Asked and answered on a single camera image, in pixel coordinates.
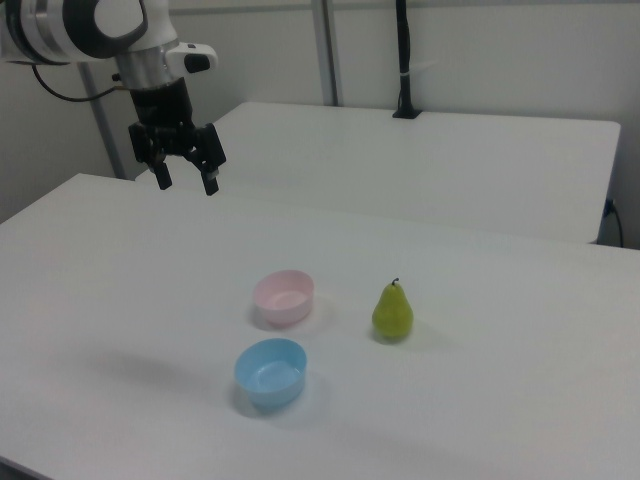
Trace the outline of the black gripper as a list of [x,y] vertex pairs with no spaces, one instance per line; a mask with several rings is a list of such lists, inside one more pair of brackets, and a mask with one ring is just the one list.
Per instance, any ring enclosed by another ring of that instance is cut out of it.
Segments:
[[138,163],[146,164],[161,190],[172,186],[167,156],[182,156],[200,172],[207,196],[219,191],[217,175],[226,155],[213,124],[197,126],[184,80],[157,89],[131,90],[138,121],[129,135]]

